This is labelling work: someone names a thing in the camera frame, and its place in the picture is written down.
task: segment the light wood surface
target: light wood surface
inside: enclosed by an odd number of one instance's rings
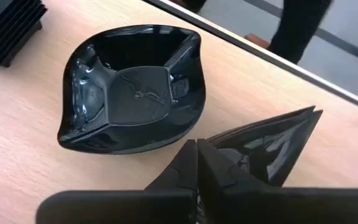
[[[39,203],[69,189],[143,189],[189,138],[317,105],[323,117],[287,186],[358,187],[358,107],[140,0],[45,0],[44,28],[0,69],[0,223],[33,223]],[[198,31],[207,100],[195,128],[170,146],[103,156],[57,143],[62,75],[95,33],[134,24]]]

